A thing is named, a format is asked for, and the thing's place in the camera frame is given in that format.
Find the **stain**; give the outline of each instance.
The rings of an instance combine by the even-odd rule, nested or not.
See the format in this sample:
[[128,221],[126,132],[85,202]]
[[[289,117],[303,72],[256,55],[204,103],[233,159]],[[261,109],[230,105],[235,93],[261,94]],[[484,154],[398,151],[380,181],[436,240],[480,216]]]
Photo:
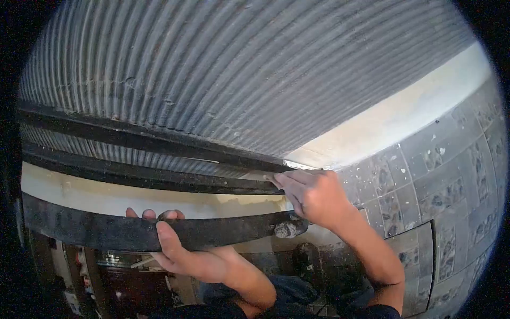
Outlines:
[[496,109],[491,103],[482,102],[475,114],[481,128],[485,131],[496,118]]
[[430,220],[465,197],[462,178],[419,201],[422,220]]
[[439,281],[453,275],[455,262],[455,228],[444,229],[439,233]]
[[478,142],[474,142],[468,148],[468,153],[476,175],[476,188],[480,203],[489,197],[489,186],[487,185],[487,173],[483,165],[483,154],[480,152]]
[[449,289],[446,293],[433,297],[430,299],[429,309],[433,309],[438,306],[442,306],[448,303],[451,299],[457,297],[458,292],[460,290],[460,285],[454,288]]
[[379,199],[379,206],[382,214],[382,222],[386,231],[386,236],[394,236],[405,230],[402,220],[402,212],[398,204],[395,193],[389,193]]
[[404,252],[400,252],[398,254],[398,259],[400,259],[400,262],[402,263],[402,266],[404,266],[404,269],[418,265],[420,259],[418,247],[409,249]]
[[395,190],[395,182],[390,173],[388,163],[383,160],[374,161],[373,182],[378,196]]
[[431,171],[443,164],[443,159],[441,158],[440,151],[437,148],[427,150],[427,152],[422,155],[428,171]]
[[498,212],[490,214],[485,218],[475,230],[471,230],[469,233],[469,248],[473,248],[479,243],[485,236],[487,236],[491,229],[497,226]]

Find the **gray tile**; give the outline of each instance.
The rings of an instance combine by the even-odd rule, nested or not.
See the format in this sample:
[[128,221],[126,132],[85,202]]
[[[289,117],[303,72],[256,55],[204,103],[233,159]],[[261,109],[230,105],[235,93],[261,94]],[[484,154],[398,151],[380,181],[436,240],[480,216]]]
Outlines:
[[468,210],[471,211],[480,205],[478,187],[476,185],[476,170],[471,163],[471,155],[466,149],[455,157],[454,161],[461,172]]
[[483,270],[486,267],[487,261],[489,259],[488,257],[490,256],[490,253],[491,253],[491,248],[492,247],[489,247],[480,256],[478,256],[475,259],[475,261],[473,262],[474,263],[474,274],[473,274],[473,278],[471,279],[471,284],[469,286],[469,294],[475,288],[475,286],[478,282],[478,279],[480,279],[480,277],[483,273]]
[[326,307],[314,306],[313,314],[316,314],[318,316],[327,316]]
[[384,228],[383,217],[381,215],[381,210],[379,207],[379,200],[374,199],[363,204],[368,216],[368,221],[370,226],[375,229],[377,234],[379,234],[382,238],[385,237],[386,232]]
[[434,147],[426,150],[421,155],[423,160],[425,161],[425,166],[427,167],[427,171],[431,171],[434,168],[438,168],[443,165],[443,159],[441,158],[441,152],[438,147]]
[[455,132],[439,140],[436,144],[436,149],[443,162],[457,156],[482,135],[480,125],[468,100],[469,98],[452,111],[452,117],[457,122]]
[[379,159],[378,155],[375,155],[372,160],[372,183],[374,184],[377,196],[382,196],[395,190],[395,181],[393,180],[388,163]]
[[500,212],[506,203],[505,196],[508,169],[506,132],[506,124],[502,116],[499,116],[485,132],[496,176],[498,209]]
[[409,317],[416,314],[416,302],[418,295],[418,278],[405,281],[404,302],[402,317]]
[[424,282],[420,281],[420,291],[430,290],[432,281],[432,270],[434,266],[434,242],[432,241],[432,228],[430,223],[423,224],[416,228],[418,237],[418,250],[420,259],[420,279],[425,279]]
[[405,230],[402,213],[398,205],[395,192],[390,192],[379,198],[382,222],[384,224],[386,237],[395,236]]
[[407,166],[413,180],[416,180],[428,173],[422,154],[417,154],[407,159]]
[[466,265],[467,218],[441,214],[435,218],[437,264],[436,281],[448,279]]
[[438,216],[465,198],[462,178],[443,186],[418,202],[423,222]]
[[473,213],[469,216],[469,248],[467,263],[474,261],[496,240],[498,233],[497,211],[480,220]]
[[356,190],[363,204],[377,197],[373,170],[372,158],[367,158],[358,163],[350,172],[350,177],[355,179]]
[[414,181],[416,189],[416,197],[418,201],[424,199],[444,189],[446,186],[453,184],[461,177],[455,161],[449,161],[446,164],[439,166],[425,176]]
[[473,271],[474,266],[471,265],[445,281],[436,283],[432,287],[429,307],[423,318],[436,318],[439,314],[455,313],[467,297]]
[[326,306],[326,315],[328,317],[339,317],[337,315],[337,308],[333,305],[327,305]]
[[411,174],[409,173],[399,144],[386,148],[379,152],[378,156],[374,157],[374,167],[377,167],[381,163],[387,164],[395,188],[402,187],[411,182]]
[[405,159],[409,162],[416,155],[432,150],[438,141],[450,136],[456,129],[457,123],[451,116],[451,112],[444,114],[436,121],[400,142]]
[[484,131],[491,125],[499,113],[494,103],[494,97],[488,95],[488,93],[490,94],[490,91],[487,90],[487,87],[482,86],[470,98],[473,111]]
[[457,219],[455,223],[455,264],[453,273],[456,274],[467,265],[469,227],[466,218]]
[[344,188],[345,194],[347,195],[347,199],[351,202],[351,204],[359,205],[361,204],[361,200],[356,187],[356,182],[358,180],[354,177],[355,175],[353,173],[353,171],[356,171],[355,169],[356,167],[352,166],[345,167],[338,171],[337,175],[342,187]]
[[455,226],[443,228],[438,234],[439,262],[438,282],[453,275],[453,263],[455,262]]
[[420,276],[419,239],[416,229],[386,239],[391,249],[397,254],[404,266],[407,280],[417,279]]
[[416,193],[413,184],[408,184],[395,191],[400,212],[404,220],[404,228],[409,230],[421,224],[420,209],[416,200]]
[[489,193],[497,194],[496,178],[487,140],[480,137],[468,148],[471,164],[475,169],[478,199],[483,202]]
[[416,296],[416,310],[415,313],[421,313],[427,310],[428,296],[432,286],[432,274],[420,277],[418,280],[418,293]]

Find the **tiled wall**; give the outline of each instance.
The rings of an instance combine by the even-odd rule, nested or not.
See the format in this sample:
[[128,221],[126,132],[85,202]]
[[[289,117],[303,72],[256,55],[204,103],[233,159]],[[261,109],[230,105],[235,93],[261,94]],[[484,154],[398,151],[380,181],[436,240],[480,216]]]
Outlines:
[[[505,203],[501,103],[491,78],[427,127],[338,172],[349,200],[404,265],[404,317],[454,314],[488,260]],[[319,250],[327,284],[341,284],[347,268],[361,271],[344,243]],[[269,273],[290,261],[289,252],[251,255]]]

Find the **black curved strip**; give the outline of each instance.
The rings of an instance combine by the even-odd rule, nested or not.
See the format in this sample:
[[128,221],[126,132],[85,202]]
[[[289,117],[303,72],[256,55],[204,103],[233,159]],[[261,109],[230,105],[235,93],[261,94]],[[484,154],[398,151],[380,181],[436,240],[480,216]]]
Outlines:
[[23,143],[23,161],[59,173],[126,186],[213,194],[284,194],[272,183],[179,173],[141,167],[52,150]]
[[[23,193],[26,226],[64,243],[99,250],[160,252],[156,219],[97,214],[52,204]],[[169,220],[184,248],[191,251],[250,241],[273,234],[294,211],[265,215]]]
[[148,152],[216,161],[237,167],[281,173],[292,170],[283,160],[214,144],[176,131],[164,133],[144,127],[79,114],[49,110],[48,107],[18,101],[19,120],[23,123],[58,133],[124,146]]

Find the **forearm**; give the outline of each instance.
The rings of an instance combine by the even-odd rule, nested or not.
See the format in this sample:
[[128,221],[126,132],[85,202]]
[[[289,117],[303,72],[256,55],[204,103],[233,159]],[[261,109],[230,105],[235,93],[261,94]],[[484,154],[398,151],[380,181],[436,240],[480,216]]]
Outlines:
[[244,301],[261,312],[274,305],[276,290],[263,272],[242,256],[229,264],[229,276],[223,284],[237,291]]
[[395,285],[405,281],[400,260],[390,246],[363,219],[352,206],[342,223],[330,230],[339,236],[356,253],[372,282]]

